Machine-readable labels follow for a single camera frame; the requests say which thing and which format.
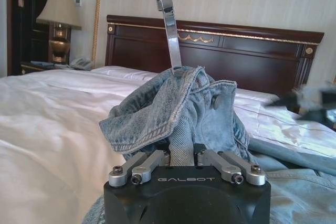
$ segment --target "bedspread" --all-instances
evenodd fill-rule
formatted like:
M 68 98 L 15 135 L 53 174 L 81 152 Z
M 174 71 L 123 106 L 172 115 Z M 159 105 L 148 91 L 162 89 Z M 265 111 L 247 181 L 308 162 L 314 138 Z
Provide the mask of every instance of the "bedspread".
M 74 70 L 0 79 L 2 222 L 80 223 L 101 195 L 112 166 L 124 162 L 98 122 L 144 83 Z M 236 93 L 235 111 L 251 136 L 303 153 L 336 156 L 332 130 L 297 123 L 284 108 L 265 109 L 267 99 L 250 91 Z

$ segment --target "denim jacket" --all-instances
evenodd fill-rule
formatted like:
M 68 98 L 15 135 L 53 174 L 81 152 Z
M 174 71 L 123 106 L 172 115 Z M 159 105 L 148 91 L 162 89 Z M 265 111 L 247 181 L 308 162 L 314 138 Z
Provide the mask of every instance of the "denim jacket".
M 168 145 L 174 166 L 193 165 L 195 142 L 233 151 L 267 172 L 270 223 L 336 223 L 336 179 L 331 175 L 336 174 L 336 161 L 254 139 L 249 145 L 233 110 L 235 89 L 235 82 L 214 81 L 200 67 L 184 67 L 175 76 L 166 70 L 112 108 L 100 127 L 126 158 L 139 150 L 152 152 L 159 143 Z M 104 223 L 103 196 L 83 223 Z
M 112 108 L 100 128 L 123 154 L 152 152 L 157 141 L 167 141 L 172 166 L 194 165 L 193 143 L 251 161 L 248 135 L 233 110 L 236 87 L 214 81 L 201 67 L 184 67 L 174 76 L 168 69 Z

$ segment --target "screw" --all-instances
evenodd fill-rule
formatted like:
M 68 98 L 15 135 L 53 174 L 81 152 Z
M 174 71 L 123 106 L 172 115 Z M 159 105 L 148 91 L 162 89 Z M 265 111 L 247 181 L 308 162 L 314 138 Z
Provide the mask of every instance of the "screw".
M 112 170 L 112 173 L 114 175 L 122 174 L 122 166 L 120 166 L 120 165 L 115 166 Z
M 232 175 L 232 182 L 236 185 L 241 185 L 244 182 L 244 177 L 241 174 Z
M 251 172 L 261 173 L 261 167 L 259 165 L 251 165 Z
M 141 176 L 139 174 L 135 174 L 131 178 L 132 184 L 134 184 L 136 186 L 139 185 L 141 183 L 141 181 L 142 181 L 142 178 L 141 178 Z

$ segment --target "wooden door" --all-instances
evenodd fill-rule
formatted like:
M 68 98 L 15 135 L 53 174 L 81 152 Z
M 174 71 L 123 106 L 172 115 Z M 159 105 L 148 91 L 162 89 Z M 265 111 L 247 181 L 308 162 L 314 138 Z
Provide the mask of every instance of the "wooden door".
M 12 1 L 12 49 L 9 74 L 20 74 L 20 62 L 48 61 L 49 25 L 36 23 L 47 0 Z

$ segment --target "lampshade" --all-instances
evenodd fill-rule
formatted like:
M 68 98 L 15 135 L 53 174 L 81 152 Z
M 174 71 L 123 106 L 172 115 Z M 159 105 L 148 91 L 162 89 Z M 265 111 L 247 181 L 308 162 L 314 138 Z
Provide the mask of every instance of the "lampshade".
M 62 23 L 74 29 L 81 29 L 74 0 L 47 0 L 36 22 Z

